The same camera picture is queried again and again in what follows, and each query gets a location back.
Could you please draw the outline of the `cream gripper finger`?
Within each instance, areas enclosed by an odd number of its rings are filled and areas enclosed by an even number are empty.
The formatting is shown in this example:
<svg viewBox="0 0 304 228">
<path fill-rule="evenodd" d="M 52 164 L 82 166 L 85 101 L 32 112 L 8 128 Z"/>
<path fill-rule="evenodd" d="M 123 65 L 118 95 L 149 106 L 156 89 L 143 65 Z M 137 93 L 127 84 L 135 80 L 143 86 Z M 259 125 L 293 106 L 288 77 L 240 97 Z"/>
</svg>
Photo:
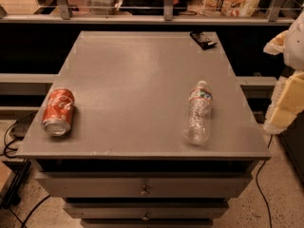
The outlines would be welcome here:
<svg viewBox="0 0 304 228">
<path fill-rule="evenodd" d="M 297 70 L 288 78 L 281 76 L 275 83 L 271 101 L 263 128 L 267 133 L 277 135 L 304 110 L 304 72 Z"/>
<path fill-rule="evenodd" d="M 277 55 L 284 51 L 284 42 L 287 35 L 287 30 L 280 32 L 270 42 L 266 44 L 263 51 L 271 55 Z"/>
</svg>

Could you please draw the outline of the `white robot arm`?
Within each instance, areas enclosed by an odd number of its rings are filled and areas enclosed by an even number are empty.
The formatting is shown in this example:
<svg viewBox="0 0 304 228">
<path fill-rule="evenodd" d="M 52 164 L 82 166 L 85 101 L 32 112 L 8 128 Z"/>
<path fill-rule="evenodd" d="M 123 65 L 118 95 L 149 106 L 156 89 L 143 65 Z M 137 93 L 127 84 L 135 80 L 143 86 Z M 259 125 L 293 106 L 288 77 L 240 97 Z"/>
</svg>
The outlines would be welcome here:
<svg viewBox="0 0 304 228">
<path fill-rule="evenodd" d="M 281 76 L 275 83 L 265 116 L 264 130 L 278 135 L 304 110 L 304 13 L 300 13 L 288 30 L 267 43 L 263 51 L 272 55 L 282 53 L 284 64 L 294 70 L 291 76 Z"/>
</svg>

